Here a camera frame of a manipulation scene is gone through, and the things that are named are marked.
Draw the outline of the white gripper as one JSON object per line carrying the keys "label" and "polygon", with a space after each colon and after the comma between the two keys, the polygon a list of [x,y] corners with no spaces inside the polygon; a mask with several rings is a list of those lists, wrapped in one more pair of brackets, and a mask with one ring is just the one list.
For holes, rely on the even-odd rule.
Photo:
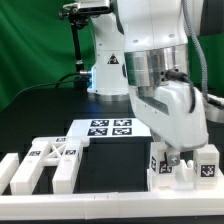
{"label": "white gripper", "polygon": [[205,107],[195,88],[196,106],[192,113],[187,83],[169,81],[155,89],[154,97],[141,99],[135,86],[129,86],[135,116],[174,148],[166,152],[167,164],[180,164],[180,152],[202,148],[208,143]]}

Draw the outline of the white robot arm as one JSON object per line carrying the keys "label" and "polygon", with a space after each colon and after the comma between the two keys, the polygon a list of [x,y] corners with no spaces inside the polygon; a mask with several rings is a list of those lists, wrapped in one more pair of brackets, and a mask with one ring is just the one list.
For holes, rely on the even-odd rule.
{"label": "white robot arm", "polygon": [[165,142],[170,166],[208,144],[205,111],[224,109],[208,93],[207,63],[198,41],[207,0],[93,0],[96,63],[88,92],[129,97],[136,118]]}

